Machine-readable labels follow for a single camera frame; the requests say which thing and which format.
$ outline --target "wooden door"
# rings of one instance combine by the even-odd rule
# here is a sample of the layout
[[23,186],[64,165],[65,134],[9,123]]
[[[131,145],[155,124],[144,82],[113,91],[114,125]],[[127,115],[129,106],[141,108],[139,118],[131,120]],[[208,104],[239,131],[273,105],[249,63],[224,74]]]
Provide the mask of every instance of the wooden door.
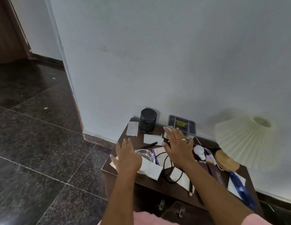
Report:
[[27,54],[0,0],[0,64],[26,58]]

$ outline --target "pleated lampshade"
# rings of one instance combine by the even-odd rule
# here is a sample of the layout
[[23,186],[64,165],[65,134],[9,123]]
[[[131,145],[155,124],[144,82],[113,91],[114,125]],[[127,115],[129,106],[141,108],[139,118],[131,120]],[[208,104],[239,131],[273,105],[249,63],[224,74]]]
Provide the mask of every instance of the pleated lampshade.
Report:
[[215,125],[215,139],[233,160],[248,168],[271,170],[280,163],[274,124],[261,117],[240,117]]

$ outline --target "paper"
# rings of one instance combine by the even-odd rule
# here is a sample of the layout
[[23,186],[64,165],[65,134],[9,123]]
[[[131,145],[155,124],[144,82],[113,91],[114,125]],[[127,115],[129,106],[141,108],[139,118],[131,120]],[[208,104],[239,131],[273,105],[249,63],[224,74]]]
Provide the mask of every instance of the paper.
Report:
[[[156,156],[162,152],[166,152],[164,147],[154,148],[153,151],[155,152]],[[157,161],[159,163],[159,166],[161,166],[162,168],[163,168],[163,163],[164,163],[166,157],[167,157],[167,153],[163,153],[163,154],[160,154],[157,156]],[[172,164],[170,162],[170,158],[167,157],[167,159],[165,161],[164,169],[167,169],[170,167],[172,167]]]
[[[172,174],[170,175],[170,179],[173,181],[177,181],[181,176],[182,171],[178,168],[174,167]],[[177,184],[181,185],[184,189],[189,191],[189,178],[183,172],[182,177],[177,181]]]
[[127,136],[137,136],[138,134],[138,122],[137,121],[129,121],[127,128]]
[[[239,174],[237,174],[236,172],[234,172],[238,177],[239,179],[241,180],[241,183],[245,186],[245,178],[241,177]],[[241,199],[241,197],[239,196],[231,178],[229,179],[229,183],[228,183],[228,191],[233,193],[235,196],[239,197]]]
[[[141,164],[140,171],[143,171],[146,176],[148,176],[149,178],[152,178],[152,179],[157,181],[159,176],[160,176],[160,173],[162,171],[162,167],[157,165],[157,164],[155,164],[155,163],[150,162],[149,160],[147,160],[144,157],[141,157],[141,158],[142,158],[143,161],[142,161],[142,164]],[[113,162],[111,162],[110,165],[114,169],[116,169]]]
[[159,136],[159,135],[149,135],[149,134],[145,134],[143,136],[143,142],[145,144],[152,144],[152,143],[157,142],[157,145],[162,146],[163,141],[164,141],[164,139],[162,138],[162,135]]

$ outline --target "black cable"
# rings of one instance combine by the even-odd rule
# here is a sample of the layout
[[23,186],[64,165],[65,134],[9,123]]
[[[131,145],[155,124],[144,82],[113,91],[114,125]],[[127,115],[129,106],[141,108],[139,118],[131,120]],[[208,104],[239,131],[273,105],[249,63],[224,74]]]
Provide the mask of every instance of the black cable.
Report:
[[[159,156],[159,155],[161,155],[161,154],[163,154],[163,153],[166,153],[166,151],[165,152],[162,152],[162,153],[159,153],[158,155],[156,155],[155,156],[155,159],[157,158],[157,156]],[[182,173],[181,173],[181,175],[180,175],[180,177],[178,178],[178,180],[176,180],[176,181],[170,181],[170,180],[168,180],[167,179],[167,176],[173,171],[172,169],[170,170],[170,172],[168,172],[167,174],[165,174],[165,162],[166,162],[166,159],[168,158],[168,156],[166,156],[166,158],[165,158],[165,160],[164,160],[164,162],[163,162],[163,177],[164,177],[164,179],[168,182],[168,183],[170,183],[170,184],[175,184],[175,183],[177,183],[179,180],[180,180],[180,178],[182,177],[182,175],[183,175],[183,171],[182,171]],[[171,164],[171,168],[173,168],[174,166],[173,166],[173,162],[170,160],[170,164]]]

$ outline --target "wooden lamp base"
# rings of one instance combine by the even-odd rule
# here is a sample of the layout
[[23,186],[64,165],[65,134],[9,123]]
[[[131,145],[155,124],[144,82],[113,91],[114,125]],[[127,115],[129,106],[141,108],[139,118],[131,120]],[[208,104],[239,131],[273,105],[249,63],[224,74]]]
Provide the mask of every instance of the wooden lamp base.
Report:
[[229,156],[227,156],[227,154],[224,153],[223,150],[218,150],[215,153],[215,160],[220,166],[220,168],[222,168],[225,171],[235,172],[240,167],[240,164],[231,159]]

